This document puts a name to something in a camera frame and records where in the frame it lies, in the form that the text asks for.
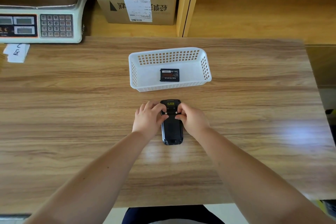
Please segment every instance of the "battery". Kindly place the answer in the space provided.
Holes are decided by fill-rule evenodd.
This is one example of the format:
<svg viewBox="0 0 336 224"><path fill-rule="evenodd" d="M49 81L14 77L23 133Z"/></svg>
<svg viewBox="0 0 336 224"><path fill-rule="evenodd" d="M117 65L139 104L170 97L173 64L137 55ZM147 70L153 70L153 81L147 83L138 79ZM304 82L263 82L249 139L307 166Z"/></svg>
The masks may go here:
<svg viewBox="0 0 336 224"><path fill-rule="evenodd" d="M180 69L162 68L160 69L160 82L179 82Z"/></svg>

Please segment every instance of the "wooden table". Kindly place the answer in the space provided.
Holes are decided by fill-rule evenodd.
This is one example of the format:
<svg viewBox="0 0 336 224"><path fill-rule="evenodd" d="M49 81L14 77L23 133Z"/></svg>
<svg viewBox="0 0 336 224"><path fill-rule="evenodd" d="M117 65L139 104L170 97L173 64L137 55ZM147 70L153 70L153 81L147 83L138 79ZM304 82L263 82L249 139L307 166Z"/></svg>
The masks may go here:
<svg viewBox="0 0 336 224"><path fill-rule="evenodd" d="M212 81L139 93L128 55L196 46ZM298 41L94 38L32 45L0 74L0 213L31 213L74 173L131 132L149 99L201 108L213 128L310 199L336 198L336 150L304 46ZM211 161L186 132L161 133L132 168L116 207L232 202Z"/></svg>

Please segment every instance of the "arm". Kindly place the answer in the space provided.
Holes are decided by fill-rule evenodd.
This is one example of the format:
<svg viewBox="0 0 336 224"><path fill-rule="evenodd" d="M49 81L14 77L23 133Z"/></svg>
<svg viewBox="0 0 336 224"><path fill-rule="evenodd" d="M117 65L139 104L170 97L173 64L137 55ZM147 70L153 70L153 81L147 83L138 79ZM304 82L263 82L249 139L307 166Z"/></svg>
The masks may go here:
<svg viewBox="0 0 336 224"><path fill-rule="evenodd" d="M168 115L148 102L135 113L132 133L59 188L25 224L103 223L129 171Z"/></svg>
<svg viewBox="0 0 336 224"><path fill-rule="evenodd" d="M214 131L202 111L181 103L178 112L176 118L211 158L249 223L334 223L279 175Z"/></svg>

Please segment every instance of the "white paper note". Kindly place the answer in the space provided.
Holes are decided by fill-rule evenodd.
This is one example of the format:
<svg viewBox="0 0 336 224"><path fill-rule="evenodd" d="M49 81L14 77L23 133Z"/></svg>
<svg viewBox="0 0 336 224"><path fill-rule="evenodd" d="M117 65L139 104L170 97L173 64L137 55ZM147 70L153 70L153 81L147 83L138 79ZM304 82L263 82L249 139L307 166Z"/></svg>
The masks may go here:
<svg viewBox="0 0 336 224"><path fill-rule="evenodd" d="M153 22L151 0L124 0L130 21Z"/></svg>
<svg viewBox="0 0 336 224"><path fill-rule="evenodd" d="M4 54L11 63L23 63L26 59L30 44L7 44Z"/></svg>

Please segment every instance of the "wooden shelf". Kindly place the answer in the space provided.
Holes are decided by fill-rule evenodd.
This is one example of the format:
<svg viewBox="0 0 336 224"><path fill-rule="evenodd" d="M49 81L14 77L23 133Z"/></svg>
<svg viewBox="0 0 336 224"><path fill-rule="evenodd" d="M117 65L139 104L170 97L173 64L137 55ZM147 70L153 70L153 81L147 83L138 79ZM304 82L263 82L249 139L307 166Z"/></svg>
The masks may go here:
<svg viewBox="0 0 336 224"><path fill-rule="evenodd" d="M336 44L335 29L335 0L197 0L184 36Z"/></svg>
<svg viewBox="0 0 336 224"><path fill-rule="evenodd" d="M140 37L176 37L176 25L132 25L108 23L97 2L93 4L92 11L86 11L85 26L88 36L140 36Z"/></svg>

